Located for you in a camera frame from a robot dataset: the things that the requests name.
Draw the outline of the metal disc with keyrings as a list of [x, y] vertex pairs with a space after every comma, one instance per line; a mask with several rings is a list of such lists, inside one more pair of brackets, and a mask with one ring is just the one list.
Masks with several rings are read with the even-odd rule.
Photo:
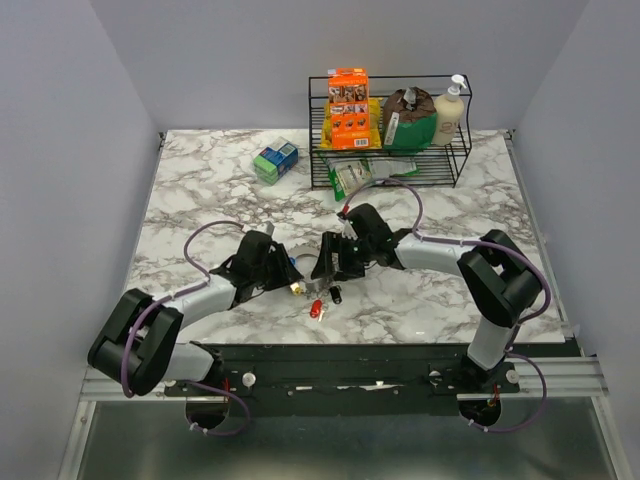
[[300, 286], [303, 289], [301, 295], [311, 298], [312, 296], [322, 296], [329, 292], [329, 288], [336, 285], [331, 279], [311, 279], [311, 272], [316, 264], [319, 251], [311, 246], [297, 246], [289, 252], [290, 257], [294, 257], [296, 269], [303, 275]]

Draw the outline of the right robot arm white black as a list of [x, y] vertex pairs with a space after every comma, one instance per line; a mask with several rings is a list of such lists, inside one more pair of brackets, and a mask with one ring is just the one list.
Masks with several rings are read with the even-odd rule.
[[481, 314], [467, 348], [460, 379], [480, 392], [496, 380], [495, 367], [513, 344], [524, 312], [548, 292], [541, 272], [501, 230], [479, 239], [420, 238], [409, 228], [392, 230], [370, 204], [339, 214], [343, 231], [325, 232], [314, 280], [347, 281], [376, 263], [397, 270], [429, 270], [461, 277]]

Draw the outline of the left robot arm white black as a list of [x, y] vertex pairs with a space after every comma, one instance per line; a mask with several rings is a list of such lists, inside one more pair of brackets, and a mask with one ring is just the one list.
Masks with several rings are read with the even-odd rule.
[[281, 243], [251, 230], [237, 252], [199, 283], [154, 297], [126, 291], [89, 349], [88, 364], [117, 381], [126, 396], [145, 395], [162, 381], [187, 381], [201, 395], [222, 380], [213, 349], [177, 341], [182, 328], [251, 300], [254, 292], [303, 278]]

